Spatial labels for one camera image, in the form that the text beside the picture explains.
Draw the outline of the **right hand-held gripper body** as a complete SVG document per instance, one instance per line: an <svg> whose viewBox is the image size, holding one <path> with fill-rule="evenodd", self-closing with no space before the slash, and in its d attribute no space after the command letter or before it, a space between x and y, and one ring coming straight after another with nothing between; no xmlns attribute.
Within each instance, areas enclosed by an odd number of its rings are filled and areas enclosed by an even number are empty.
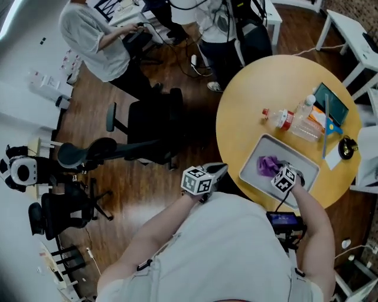
<svg viewBox="0 0 378 302"><path fill-rule="evenodd" d="M280 192L289 192L299 178L301 186L305 185L305 179L300 170L291 165L290 168L279 169L278 174L271 180L271 184Z"/></svg>

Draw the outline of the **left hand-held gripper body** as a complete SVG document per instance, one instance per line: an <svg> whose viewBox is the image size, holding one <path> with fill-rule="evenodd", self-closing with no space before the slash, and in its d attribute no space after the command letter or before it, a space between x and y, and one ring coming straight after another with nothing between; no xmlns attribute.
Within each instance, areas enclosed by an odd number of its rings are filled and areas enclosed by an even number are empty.
<svg viewBox="0 0 378 302"><path fill-rule="evenodd" d="M191 166L183 171L181 189L192 196L200 197L200 203L206 203L217 190L214 188L216 166L221 162Z"/></svg>

